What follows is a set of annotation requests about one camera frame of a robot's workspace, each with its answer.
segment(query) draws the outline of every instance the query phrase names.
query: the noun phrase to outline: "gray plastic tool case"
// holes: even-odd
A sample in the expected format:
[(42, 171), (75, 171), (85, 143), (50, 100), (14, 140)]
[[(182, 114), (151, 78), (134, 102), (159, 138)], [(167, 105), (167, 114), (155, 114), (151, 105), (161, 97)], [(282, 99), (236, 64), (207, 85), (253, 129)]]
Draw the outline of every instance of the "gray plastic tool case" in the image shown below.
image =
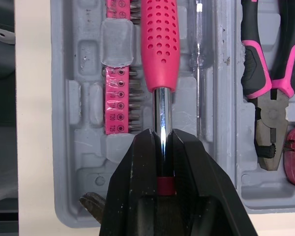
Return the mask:
[[(177, 1), (181, 60), (173, 124), (195, 134), (196, 80), (189, 66), (188, 1)], [(51, 0), (55, 208), (60, 221), (73, 228), (99, 226), (78, 199), (89, 191), (106, 196), (110, 177), (134, 137), (104, 134), (99, 52), (105, 13), (104, 0)], [(283, 159), (275, 172), (267, 172), (257, 163), (255, 107), (244, 99), (240, 83), (244, 70), (241, 19), (240, 0), (212, 1), (214, 61), (202, 86), (201, 140), (232, 179), (248, 213), (295, 212), (295, 186), (286, 180)], [(260, 0), (258, 20), (271, 69), (279, 38), (277, 0)], [(132, 68), (138, 71), (145, 92), (140, 110), (144, 130), (151, 128), (152, 100), (143, 78), (138, 25), (134, 28)], [(287, 108), (287, 119), (292, 129), (295, 96)]]

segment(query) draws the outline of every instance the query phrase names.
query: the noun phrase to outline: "plier jaw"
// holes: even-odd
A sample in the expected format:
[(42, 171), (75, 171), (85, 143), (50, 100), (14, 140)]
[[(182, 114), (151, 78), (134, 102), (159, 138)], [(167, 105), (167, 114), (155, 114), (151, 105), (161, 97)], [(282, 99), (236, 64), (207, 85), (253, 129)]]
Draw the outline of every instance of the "plier jaw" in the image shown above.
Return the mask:
[(255, 148), (260, 167), (276, 171), (288, 127), (286, 108), (289, 98), (282, 91), (272, 89), (250, 101), (256, 107)]

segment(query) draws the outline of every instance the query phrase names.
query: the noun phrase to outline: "tool case compartment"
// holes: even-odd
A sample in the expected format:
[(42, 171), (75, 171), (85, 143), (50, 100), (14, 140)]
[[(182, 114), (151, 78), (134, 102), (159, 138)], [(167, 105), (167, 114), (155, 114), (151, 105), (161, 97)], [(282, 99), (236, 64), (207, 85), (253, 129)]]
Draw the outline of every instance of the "tool case compartment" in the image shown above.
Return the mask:
[[(188, 16), (190, 0), (178, 0), (180, 66), (173, 95), (173, 127), (196, 135), (196, 79), (193, 77)], [(260, 168), (254, 147), (255, 107), (242, 92), (245, 50), (240, 39), (240, 0), (213, 0), (212, 32), (201, 88), (201, 141), (226, 171), (248, 213), (295, 212), (295, 186), (286, 180), (283, 158), (278, 171)], [(106, 197), (110, 177), (135, 133), (104, 133), (104, 79), (100, 60), (104, 0), (51, 0), (52, 126), (55, 210), (72, 228), (99, 224), (79, 204), (86, 192)], [(259, 34), (271, 68), (278, 47), (280, 15), (276, 0), (260, 0)], [(142, 94), (141, 130), (152, 128), (152, 96), (140, 56), (140, 25), (133, 28), (133, 61)], [(295, 126), (295, 96), (287, 108)]]

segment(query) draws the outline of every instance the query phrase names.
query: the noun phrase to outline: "screwdriver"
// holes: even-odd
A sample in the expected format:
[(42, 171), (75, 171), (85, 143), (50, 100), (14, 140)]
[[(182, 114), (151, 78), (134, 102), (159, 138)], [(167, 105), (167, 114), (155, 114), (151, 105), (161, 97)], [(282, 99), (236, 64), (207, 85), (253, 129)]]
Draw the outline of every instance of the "screwdriver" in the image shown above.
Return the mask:
[(179, 28), (176, 0), (141, 3), (141, 55), (147, 88), (153, 93), (153, 130), (157, 153), (158, 194), (175, 194), (172, 131), (172, 92), (179, 72)]

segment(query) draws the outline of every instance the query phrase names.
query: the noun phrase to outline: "metal tool tip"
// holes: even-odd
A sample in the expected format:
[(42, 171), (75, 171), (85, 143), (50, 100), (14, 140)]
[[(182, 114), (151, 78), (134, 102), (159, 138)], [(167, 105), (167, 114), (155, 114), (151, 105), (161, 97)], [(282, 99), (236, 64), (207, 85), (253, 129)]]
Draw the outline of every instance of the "metal tool tip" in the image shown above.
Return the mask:
[(140, 115), (139, 114), (129, 114), (129, 119), (139, 119)]
[(139, 103), (129, 103), (129, 108), (140, 108)]

